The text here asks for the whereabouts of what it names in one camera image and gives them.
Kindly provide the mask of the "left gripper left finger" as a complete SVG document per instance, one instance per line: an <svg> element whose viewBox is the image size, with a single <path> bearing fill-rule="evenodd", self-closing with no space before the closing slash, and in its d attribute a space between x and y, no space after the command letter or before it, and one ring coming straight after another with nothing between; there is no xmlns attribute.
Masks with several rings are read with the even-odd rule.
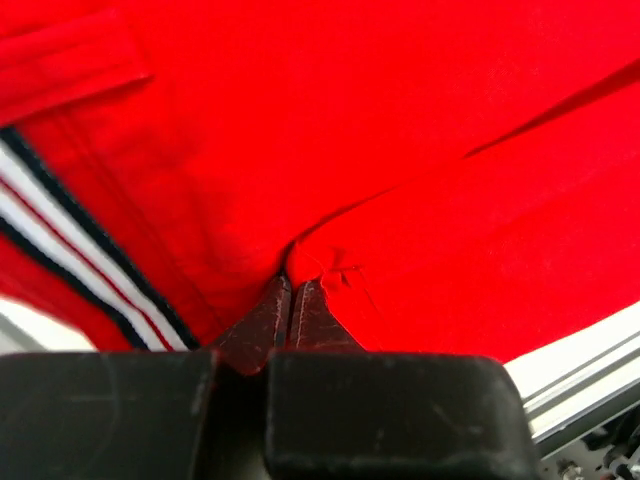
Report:
<svg viewBox="0 0 640 480"><path fill-rule="evenodd" d="M240 320L206 346L221 361L244 376L264 369L269 354L287 342L292 287L284 273L268 284L260 301Z"/></svg>

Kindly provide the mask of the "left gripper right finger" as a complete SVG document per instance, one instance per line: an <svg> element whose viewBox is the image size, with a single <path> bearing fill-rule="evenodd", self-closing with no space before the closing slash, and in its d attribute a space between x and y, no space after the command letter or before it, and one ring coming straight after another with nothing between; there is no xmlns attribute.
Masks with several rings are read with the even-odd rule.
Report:
<svg viewBox="0 0 640 480"><path fill-rule="evenodd" d="M319 280L305 282L296 294L288 347L295 350L361 351L361 346L330 312Z"/></svg>

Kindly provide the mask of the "red trousers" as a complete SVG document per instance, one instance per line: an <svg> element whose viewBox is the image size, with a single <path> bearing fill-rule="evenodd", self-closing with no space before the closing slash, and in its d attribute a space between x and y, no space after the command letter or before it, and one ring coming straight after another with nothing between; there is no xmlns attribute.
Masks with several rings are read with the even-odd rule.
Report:
<svg viewBox="0 0 640 480"><path fill-rule="evenodd" d="M184 350L280 272L369 350L636 303L638 3L2 3L4 296Z"/></svg>

